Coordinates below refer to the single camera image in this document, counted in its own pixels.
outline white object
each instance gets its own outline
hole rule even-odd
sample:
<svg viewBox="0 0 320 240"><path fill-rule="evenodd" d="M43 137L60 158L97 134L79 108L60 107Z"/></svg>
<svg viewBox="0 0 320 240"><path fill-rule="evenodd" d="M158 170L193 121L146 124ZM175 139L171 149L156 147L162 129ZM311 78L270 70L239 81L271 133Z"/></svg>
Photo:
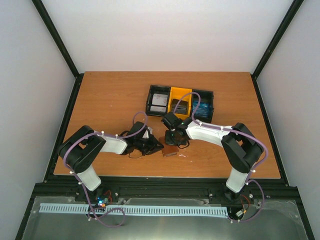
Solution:
<svg viewBox="0 0 320 240"><path fill-rule="evenodd" d="M155 112L160 112L160 113L165 113L166 112L166 107L165 106L151 106L150 111L155 111Z"/></svg>
<svg viewBox="0 0 320 240"><path fill-rule="evenodd" d="M88 204L65 203L41 203L39 213L56 214L88 214ZM97 209L95 213L102 215L113 208L122 208L126 216L142 217L215 217L226 218L228 216L225 206L132 206L132 205L108 205L105 209ZM119 210L110 215L123 215Z"/></svg>
<svg viewBox="0 0 320 240"><path fill-rule="evenodd" d="M242 173L232 168L230 176L226 181L226 186L228 189L237 194L244 187L247 177L248 173Z"/></svg>
<svg viewBox="0 0 320 240"><path fill-rule="evenodd" d="M229 131L221 131L221 130L208 128L202 125L200 126L196 124L194 121L192 121L186 129L186 133L191 139L203 140L203 141L216 144L222 147L221 140L223 136L228 135Z"/></svg>
<svg viewBox="0 0 320 240"><path fill-rule="evenodd" d="M244 214L244 212L242 210L239 210L235 215L240 218L242 216L242 214Z"/></svg>
<svg viewBox="0 0 320 240"><path fill-rule="evenodd" d="M150 134L152 134L152 128L151 128L151 127L148 127L148 129L149 129ZM143 139L148 139L148 138L149 138L149 133L148 133L148 131L145 131L145 132L144 132L142 138L143 138Z"/></svg>
<svg viewBox="0 0 320 240"><path fill-rule="evenodd" d="M86 186L90 191L94 191L100 184L101 179L96 174L92 165L88 167L85 171L78 173L78 177L81 179L82 183Z"/></svg>
<svg viewBox="0 0 320 240"><path fill-rule="evenodd" d="M168 95L165 94L153 94L152 97L152 105L160 105L160 106L167 106Z"/></svg>
<svg viewBox="0 0 320 240"><path fill-rule="evenodd" d="M102 137L105 140L105 144L103 145L100 152L122 154L128 146L126 141L120 138L105 135L102 135L100 137Z"/></svg>

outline red wire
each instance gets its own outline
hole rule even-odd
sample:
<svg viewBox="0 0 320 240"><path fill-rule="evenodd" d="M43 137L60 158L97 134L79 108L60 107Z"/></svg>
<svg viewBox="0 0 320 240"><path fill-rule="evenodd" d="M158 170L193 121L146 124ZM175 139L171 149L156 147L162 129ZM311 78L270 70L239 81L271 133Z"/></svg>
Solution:
<svg viewBox="0 0 320 240"><path fill-rule="evenodd" d="M248 209L250 207L250 201L249 199L245 196L245 195L241 195L241 197L245 198L245 200L248 202L248 207L246 209Z"/></svg>
<svg viewBox="0 0 320 240"><path fill-rule="evenodd" d="M241 201L241 205L242 205L243 210L245 210L244 201L242 201L242 199L240 199L240 201Z"/></svg>
<svg viewBox="0 0 320 240"><path fill-rule="evenodd" d="M110 204L112 204L112 197L111 197L111 191L110 191L110 190L106 191L106 192L103 194L103 196L107 195L108 193L109 193L108 200L109 200Z"/></svg>

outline brown object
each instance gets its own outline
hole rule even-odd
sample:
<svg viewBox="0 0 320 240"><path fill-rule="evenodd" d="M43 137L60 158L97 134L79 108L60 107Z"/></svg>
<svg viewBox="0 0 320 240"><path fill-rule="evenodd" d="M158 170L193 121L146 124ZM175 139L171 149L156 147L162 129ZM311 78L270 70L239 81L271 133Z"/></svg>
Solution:
<svg viewBox="0 0 320 240"><path fill-rule="evenodd" d="M108 134L130 129L134 114L145 110L150 85L213 91L212 122L224 126L244 123L269 149L268 159L252 177L280 178L249 72L86 72L64 139L83 125ZM139 114L136 121L144 118ZM149 116L147 125L156 138L167 130L158 116ZM93 167L100 176L227 178L231 171L224 149L200 140L191 140L189 147L171 157L163 157L160 151L138 159L102 152ZM61 158L54 174L69 174Z"/></svg>
<svg viewBox="0 0 320 240"><path fill-rule="evenodd" d="M167 145L165 142L165 137L159 137L159 142L163 144L163 148L161 149L162 155L164 157L170 157L176 155L179 152L179 148L173 145Z"/></svg>

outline black metal frame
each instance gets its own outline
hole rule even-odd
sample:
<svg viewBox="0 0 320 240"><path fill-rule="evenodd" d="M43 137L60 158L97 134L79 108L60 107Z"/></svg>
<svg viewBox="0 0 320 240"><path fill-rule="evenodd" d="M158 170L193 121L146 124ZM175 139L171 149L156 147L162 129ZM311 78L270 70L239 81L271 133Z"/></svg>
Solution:
<svg viewBox="0 0 320 240"><path fill-rule="evenodd" d="M84 77L84 74L79 74L74 62L72 61L62 39L59 36L57 29L55 28L45 6L41 0L32 0L36 9L38 10L42 20L47 26L52 38L57 44L61 54L63 55L66 63L68 64L72 74L75 77L74 86L71 96L69 98L68 105L66 107L62 124L60 126L58 136L52 151L49 165L44 176L42 183L37 183L34 186L33 193L30 198L30 202L26 209L24 218L21 222L20 229L17 233L16 239L21 239L26 227L30 211L36 196L74 196L79 197L79 185L73 176L54 175L54 169L58 160L57 149L63 143L68 124L72 115L73 108L75 106L78 92ZM273 200L294 200L298 206L301 219L304 224L304 228L307 232L309 239L315 239L302 204L299 191L296 187L289 186L288 179L284 170L284 166L281 161L281 157L277 148L277 144L271 129L271 125L268 119L268 115L259 91L257 78L261 73L263 67L266 65L272 52L279 43L281 37L285 33L287 27L292 21L293 17L297 13L299 7L303 3L303 0L294 0L282 20L278 30L272 38L268 48L263 54L259 64L257 65L254 73L251 75L252 83L257 95L258 102L262 111L264 122L267 128L267 132L271 141L272 149L275 155L275 159L280 172L280 179L259 179L264 195ZM225 186L225 178L159 178L159 177L100 177L102 184L108 186L110 189L117 189L118 196L122 198L191 198L191 199L209 199L211 203L222 204L227 207L240 206L240 203L229 203L224 199L217 196L210 197L210 193L221 191ZM261 198L261 193L257 186L250 184L247 187L247 191L250 191L254 199Z"/></svg>

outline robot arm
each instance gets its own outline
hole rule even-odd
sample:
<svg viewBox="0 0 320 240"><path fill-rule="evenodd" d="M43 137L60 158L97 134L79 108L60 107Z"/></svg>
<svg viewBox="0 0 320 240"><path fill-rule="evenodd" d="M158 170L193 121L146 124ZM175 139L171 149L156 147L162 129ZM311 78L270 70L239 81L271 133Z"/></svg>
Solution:
<svg viewBox="0 0 320 240"><path fill-rule="evenodd" d="M66 164L77 174L86 188L94 191L100 184L101 179L96 174L92 162L101 152L127 155L138 149L141 155L149 155L161 150L164 146L152 135L152 128L145 126L138 134L124 138L124 134L131 135L143 127L142 122L136 122L130 131L123 132L119 137L98 133L81 141L83 147L76 145L66 157ZM81 127L59 148L58 155L65 157L67 150L79 139L94 130L89 126Z"/></svg>
<svg viewBox="0 0 320 240"><path fill-rule="evenodd" d="M259 160L263 148L255 141L240 134L219 129L220 126L202 124L187 118L184 121L177 118L172 112L164 116L162 122L169 129L165 133L165 143L168 145L185 145L189 140L202 140L223 147L227 158L232 166L226 186L234 193L239 193L246 183L252 166ZM242 123L235 126L227 126L233 130L253 134Z"/></svg>

